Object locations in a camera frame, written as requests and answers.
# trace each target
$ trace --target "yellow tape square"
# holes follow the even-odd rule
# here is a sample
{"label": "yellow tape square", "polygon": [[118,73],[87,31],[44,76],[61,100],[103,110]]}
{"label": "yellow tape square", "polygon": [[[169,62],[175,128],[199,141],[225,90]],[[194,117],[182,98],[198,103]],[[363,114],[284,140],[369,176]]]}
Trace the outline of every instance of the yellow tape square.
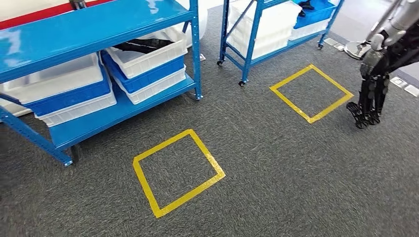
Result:
{"label": "yellow tape square", "polygon": [[[316,114],[313,117],[309,117],[299,107],[297,107],[294,103],[292,103],[289,99],[287,99],[282,93],[280,93],[278,91],[278,88],[281,87],[281,86],[283,86],[283,85],[285,85],[285,84],[287,84],[288,82],[294,80],[295,78],[303,75],[304,73],[306,73],[306,72],[308,72],[308,71],[310,71],[312,69],[315,70],[322,77],[326,78],[330,83],[332,83],[333,85],[335,85],[339,90],[341,90],[343,93],[345,93],[345,95],[342,98],[340,98],[338,101],[334,102],[329,107],[327,107],[326,109],[324,109],[323,111],[321,111],[320,113]],[[277,83],[277,84],[275,84],[275,85],[273,85],[273,86],[271,86],[269,88],[276,95],[278,95],[278,97],[281,98],[287,105],[289,105],[299,115],[301,115],[303,118],[305,118],[309,123],[314,123],[315,121],[323,118],[328,113],[330,113],[332,110],[336,109],[337,107],[339,107],[340,105],[342,105],[343,103],[345,103],[346,101],[348,101],[350,98],[352,98],[354,96],[351,92],[349,92],[348,90],[346,90],[345,88],[343,88],[336,81],[334,81],[332,78],[330,78],[330,76],[326,75],[324,72],[322,72],[320,69],[318,69],[313,64],[308,65],[306,68],[302,69],[301,71],[295,73],[294,75],[286,78],[283,81],[280,81],[279,83]]]}
{"label": "yellow tape square", "polygon": [[[198,145],[199,149],[202,151],[202,153],[204,153],[205,157],[208,159],[210,164],[213,166],[213,168],[215,169],[217,174],[215,176],[213,176],[212,178],[210,178],[209,180],[207,180],[206,182],[204,182],[203,184],[199,185],[198,187],[189,191],[185,195],[181,196],[177,200],[173,201],[169,205],[160,209],[159,205],[157,204],[156,199],[154,198],[153,192],[151,191],[151,188],[147,183],[147,179],[144,176],[143,170],[141,169],[141,166],[140,166],[139,162],[140,162],[140,160],[146,158],[147,156],[149,156],[149,155],[167,147],[168,145],[180,140],[181,138],[183,138],[187,135],[190,135],[192,137],[192,139]],[[134,157],[134,161],[133,161],[132,165],[134,166],[135,173],[137,174],[138,180],[140,181],[140,184],[143,188],[143,191],[144,191],[144,193],[145,193],[145,195],[148,199],[148,202],[150,203],[151,210],[153,211],[156,218],[162,217],[162,216],[168,214],[169,212],[175,210],[180,205],[189,201],[191,198],[195,197],[196,195],[198,195],[199,193],[201,193],[202,191],[209,188],[211,185],[215,184],[220,179],[225,177],[224,171],[221,169],[221,167],[218,165],[217,161],[215,161],[214,157],[211,155],[211,153],[205,147],[205,145],[200,140],[200,138],[197,136],[195,131],[192,130],[192,129],[185,130],[185,131],[177,134],[176,136],[174,136],[174,137],[158,144],[157,146],[149,149],[148,151],[145,151],[145,152],[139,154],[138,156]]]}

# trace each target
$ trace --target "plastic bin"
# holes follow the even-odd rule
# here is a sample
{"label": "plastic bin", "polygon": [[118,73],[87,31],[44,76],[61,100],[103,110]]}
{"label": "plastic bin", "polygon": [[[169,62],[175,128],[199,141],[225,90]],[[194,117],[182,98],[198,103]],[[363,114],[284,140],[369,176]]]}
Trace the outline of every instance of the plastic bin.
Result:
{"label": "plastic bin", "polygon": [[[231,22],[231,26],[236,23],[248,5],[248,0],[240,0],[230,3],[228,20]],[[297,16],[301,12],[301,9],[302,8],[299,5],[292,1],[287,1],[265,9],[260,18],[256,36],[262,37],[271,35],[272,32],[278,32],[284,28],[288,28],[289,25],[291,25],[292,28],[297,21]],[[246,32],[247,35],[251,34],[255,10],[256,2],[251,5],[249,10],[237,25],[237,29],[240,29],[242,32]]]}
{"label": "plastic bin", "polygon": [[[295,3],[300,3],[305,0],[293,0]],[[332,16],[336,6],[327,0],[311,0],[311,5],[314,7],[313,11],[304,10],[306,16],[298,17],[297,24],[294,29],[298,29],[316,22],[329,19]]]}
{"label": "plastic bin", "polygon": [[319,21],[317,23],[310,24],[308,26],[304,26],[298,29],[293,29],[293,32],[290,36],[290,40],[296,40],[298,38],[302,38],[305,36],[309,36],[316,32],[320,32],[325,30],[327,25],[329,24],[330,19],[326,19],[323,21]]}
{"label": "plastic bin", "polygon": [[96,54],[21,77],[4,84],[4,92],[42,116],[110,91]]}
{"label": "plastic bin", "polygon": [[93,112],[105,109],[109,106],[115,105],[117,103],[114,93],[112,91],[112,83],[107,76],[107,80],[105,80],[108,87],[110,88],[110,92],[99,96],[97,98],[87,100],[81,102],[76,105],[72,105],[70,107],[49,113],[43,116],[36,116],[37,119],[40,119],[46,123],[48,127],[53,127],[59,125],[61,123],[77,119],[79,117],[91,114]]}
{"label": "plastic bin", "polygon": [[[288,28],[284,28],[281,32],[265,35],[263,37],[256,37],[252,59],[261,57],[275,50],[281,49],[288,45],[288,38],[291,36],[293,24]],[[240,54],[247,57],[249,48],[250,35],[243,33],[240,29],[235,29],[227,38],[227,42],[235,47]]]}
{"label": "plastic bin", "polygon": [[172,73],[175,73],[183,69],[183,56],[180,56],[170,62],[160,65],[156,68],[149,70],[139,76],[128,79],[125,74],[120,70],[118,65],[112,60],[112,58],[105,51],[102,53],[103,61],[109,70],[109,73],[114,77],[118,78],[125,88],[127,93],[134,93],[139,89],[142,89]]}
{"label": "plastic bin", "polygon": [[134,51],[122,51],[113,47],[106,51],[118,65],[128,79],[136,77],[188,52],[186,48],[186,35],[178,31],[175,27],[169,27],[157,31],[139,39],[162,39],[170,40],[174,43],[160,48],[151,53],[139,53]]}
{"label": "plastic bin", "polygon": [[183,69],[170,74],[167,77],[164,77],[134,93],[128,93],[124,86],[122,85],[121,81],[119,80],[119,78],[114,77],[115,82],[118,84],[118,86],[121,88],[122,91],[125,92],[125,94],[127,95],[127,97],[129,98],[129,100],[133,103],[133,104],[138,104],[141,103],[142,101],[152,97],[153,95],[156,95],[164,90],[166,90],[167,88],[183,81],[186,79],[186,75],[185,75],[185,69],[186,67],[184,67]]}

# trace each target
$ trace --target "blue metal shelf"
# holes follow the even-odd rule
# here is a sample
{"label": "blue metal shelf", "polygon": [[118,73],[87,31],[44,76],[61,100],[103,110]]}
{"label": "blue metal shelf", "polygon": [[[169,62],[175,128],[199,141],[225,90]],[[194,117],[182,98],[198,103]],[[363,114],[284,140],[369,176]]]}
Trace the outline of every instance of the blue metal shelf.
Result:
{"label": "blue metal shelf", "polygon": [[[339,13],[340,8],[343,5],[344,0],[340,0],[339,4],[336,7],[336,10],[334,12],[334,14],[332,15],[328,26],[326,27],[325,30],[317,32],[315,34],[311,34],[309,36],[305,36],[293,41],[289,41],[288,45],[284,48],[281,48],[279,50],[276,50],[274,52],[268,53],[266,55],[263,55],[261,57],[258,57],[256,59],[252,60],[252,54],[253,54],[253,50],[254,50],[254,44],[255,44],[255,39],[256,39],[256,34],[257,34],[257,30],[259,27],[259,22],[260,22],[260,18],[262,16],[262,11],[264,9],[276,6],[278,4],[284,3],[287,0],[250,0],[249,1],[249,5],[248,7],[246,7],[246,9],[244,10],[244,12],[242,13],[242,15],[237,19],[236,23],[231,27],[230,31],[227,32],[227,25],[228,25],[228,15],[229,15],[229,8],[230,8],[230,0],[224,0],[224,12],[223,12],[223,19],[222,19],[222,30],[221,30],[221,40],[220,40],[220,57],[219,57],[219,61],[217,62],[218,65],[221,66],[221,64],[225,61],[225,58],[227,57],[228,59],[230,59],[230,61],[232,61],[241,71],[242,71],[242,78],[241,78],[241,82],[239,83],[240,85],[243,85],[243,83],[246,83],[248,81],[248,73],[249,70],[252,66],[257,65],[265,60],[268,60],[272,57],[275,57],[276,55],[283,53],[291,48],[297,47],[309,40],[314,39],[315,37],[317,37],[318,35],[322,35],[322,37],[319,40],[319,44],[318,47],[319,49],[323,48],[323,41],[326,38],[327,34],[330,31],[330,28],[333,24],[333,22],[336,19],[337,14]],[[239,24],[239,22],[242,20],[243,16],[246,14],[246,12],[250,9],[252,4],[256,4],[256,9],[254,11],[254,18],[253,18],[253,26],[251,28],[251,36],[250,36],[250,40],[249,40],[249,47],[247,50],[247,55],[243,56],[240,54],[240,52],[235,49],[232,45],[230,45],[227,42],[227,38],[230,36],[230,33],[235,29],[235,27]],[[234,57],[232,57],[230,54],[228,54],[226,52],[226,49],[230,48],[235,54],[237,54],[241,59],[244,60],[244,63],[241,64],[239,63],[236,59],[234,59]]]}
{"label": "blue metal shelf", "polygon": [[116,0],[0,31],[0,83],[176,25],[194,13],[175,0]]}
{"label": "blue metal shelf", "polygon": [[52,142],[58,149],[68,148],[121,121],[193,89],[195,86],[196,84],[191,77],[186,75],[186,79],[178,84],[137,105],[133,105],[126,94],[117,85],[114,85],[113,90],[117,100],[116,105],[50,127],[49,132]]}
{"label": "blue metal shelf", "polygon": [[[176,0],[115,0],[0,31],[0,83],[37,72],[104,48],[185,22],[191,23],[193,79],[133,105],[114,86],[117,104],[49,129],[53,143],[0,106],[0,119],[65,166],[73,163],[62,151],[153,106],[195,89],[201,95],[198,0],[186,10]],[[0,93],[0,98],[20,102]]]}

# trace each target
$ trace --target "white plastic bin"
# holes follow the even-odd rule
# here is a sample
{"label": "white plastic bin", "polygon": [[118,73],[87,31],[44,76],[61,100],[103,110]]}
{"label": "white plastic bin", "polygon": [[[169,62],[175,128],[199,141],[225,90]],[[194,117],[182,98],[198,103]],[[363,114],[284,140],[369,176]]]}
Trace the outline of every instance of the white plastic bin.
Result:
{"label": "white plastic bin", "polygon": [[[288,38],[291,35],[292,27],[283,29],[281,32],[256,37],[252,59],[261,57],[275,50],[281,49],[288,45]],[[235,29],[227,42],[235,47],[244,57],[247,57],[249,48],[250,35],[243,33],[240,29]]]}
{"label": "white plastic bin", "polygon": [[161,39],[170,40],[174,43],[147,54],[122,51],[113,47],[107,48],[106,51],[112,57],[112,60],[119,65],[119,68],[128,79],[185,55],[188,52],[186,48],[186,35],[178,31],[176,27],[169,27],[138,39]]}
{"label": "white plastic bin", "polygon": [[27,104],[103,80],[98,57],[92,53],[4,83],[5,94]]}
{"label": "white plastic bin", "polygon": [[166,90],[167,88],[185,80],[186,79],[185,69],[186,67],[131,94],[127,93],[127,91],[125,90],[121,82],[118,80],[118,78],[114,78],[114,79],[116,83],[119,85],[119,87],[121,88],[121,90],[123,90],[125,94],[128,96],[130,101],[136,105],[152,97],[153,95],[156,95]]}
{"label": "white plastic bin", "polygon": [[[240,15],[244,12],[248,4],[248,0],[239,0],[230,3],[230,13],[228,20],[232,23],[231,26],[239,19]],[[237,25],[238,29],[248,35],[250,35],[253,26],[255,10],[256,2],[253,2],[249,10]],[[265,35],[270,35],[272,32],[278,32],[282,29],[287,29],[290,26],[293,28],[297,22],[297,17],[301,10],[302,8],[292,1],[287,1],[265,9],[263,11],[262,17],[260,18],[257,36],[262,37]]]}
{"label": "white plastic bin", "polygon": [[[189,0],[176,0],[178,3],[182,5],[185,9],[189,9]],[[199,14],[199,39],[202,39],[205,35],[205,31],[207,30],[207,22],[208,22],[208,0],[198,0],[198,14]],[[179,23],[175,27],[178,31],[182,31],[184,23]],[[186,45],[187,47],[192,46],[192,34],[191,34],[191,24],[188,25],[186,29]]]}
{"label": "white plastic bin", "polygon": [[298,29],[293,29],[293,32],[290,36],[290,40],[296,40],[305,36],[309,36],[311,34],[314,34],[316,32],[325,30],[330,19],[319,21],[314,24],[310,24],[308,26],[304,26]]}
{"label": "white plastic bin", "polygon": [[91,100],[84,101],[82,103],[70,107],[66,107],[64,109],[49,113],[47,115],[39,117],[35,115],[35,117],[44,121],[48,127],[53,127],[61,123],[77,119],[81,116],[85,116],[93,112],[105,109],[109,106],[115,105],[117,101],[112,91],[112,83],[109,77],[107,80],[111,88],[110,93],[96,97]]}

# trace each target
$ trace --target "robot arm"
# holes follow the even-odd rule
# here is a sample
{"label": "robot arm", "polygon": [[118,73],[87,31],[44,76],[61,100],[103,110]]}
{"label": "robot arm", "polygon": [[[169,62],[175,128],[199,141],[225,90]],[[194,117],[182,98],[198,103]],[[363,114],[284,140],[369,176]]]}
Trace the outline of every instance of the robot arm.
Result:
{"label": "robot arm", "polygon": [[359,102],[346,106],[358,128],[380,123],[389,73],[419,61],[419,0],[406,0],[371,37],[370,44],[360,69],[363,80]]}

